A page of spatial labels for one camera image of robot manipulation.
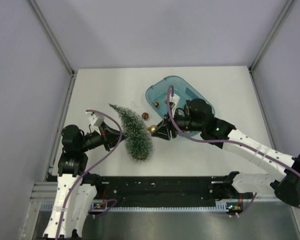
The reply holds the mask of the gold glitter ball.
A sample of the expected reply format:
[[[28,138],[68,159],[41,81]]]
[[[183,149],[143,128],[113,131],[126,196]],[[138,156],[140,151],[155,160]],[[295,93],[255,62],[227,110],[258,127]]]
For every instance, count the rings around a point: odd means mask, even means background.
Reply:
[[[156,131],[157,126],[156,125],[151,125],[147,128],[147,130],[152,134]]]

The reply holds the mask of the large frosted pine cone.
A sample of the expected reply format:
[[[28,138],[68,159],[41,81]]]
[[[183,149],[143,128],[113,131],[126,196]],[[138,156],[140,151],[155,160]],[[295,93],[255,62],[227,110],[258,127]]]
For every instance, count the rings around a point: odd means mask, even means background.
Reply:
[[[143,112],[142,113],[142,115],[141,115],[141,117],[142,117],[142,119],[144,120],[144,121],[147,121],[148,119],[149,119],[149,114],[147,113],[147,112]]]

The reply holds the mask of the small green christmas tree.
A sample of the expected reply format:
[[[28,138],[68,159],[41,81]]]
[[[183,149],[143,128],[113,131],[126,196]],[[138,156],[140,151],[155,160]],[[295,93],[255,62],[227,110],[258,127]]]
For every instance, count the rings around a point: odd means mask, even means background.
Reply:
[[[127,154],[135,162],[148,161],[153,153],[153,141],[142,117],[129,108],[115,104],[109,106],[120,119]]]

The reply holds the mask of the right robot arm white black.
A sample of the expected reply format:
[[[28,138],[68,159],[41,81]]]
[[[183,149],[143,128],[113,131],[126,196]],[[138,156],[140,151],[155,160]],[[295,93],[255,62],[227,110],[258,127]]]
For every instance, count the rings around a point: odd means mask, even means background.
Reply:
[[[203,99],[188,101],[186,115],[177,113],[175,97],[170,101],[170,110],[156,125],[152,137],[169,141],[187,131],[200,132],[200,143],[234,153],[265,171],[264,174],[230,173],[223,185],[227,197],[262,193],[300,209],[300,154],[292,156],[253,140],[233,124],[215,117],[212,107]]]

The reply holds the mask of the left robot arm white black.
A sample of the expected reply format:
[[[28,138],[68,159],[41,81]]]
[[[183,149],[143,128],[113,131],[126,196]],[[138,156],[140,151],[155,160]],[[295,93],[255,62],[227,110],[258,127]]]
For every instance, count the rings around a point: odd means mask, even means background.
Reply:
[[[93,199],[104,191],[100,176],[86,169],[87,151],[103,146],[114,150],[124,139],[121,129],[105,122],[97,130],[84,133],[71,124],[61,132],[62,153],[58,162],[57,190],[43,240],[80,240]]]

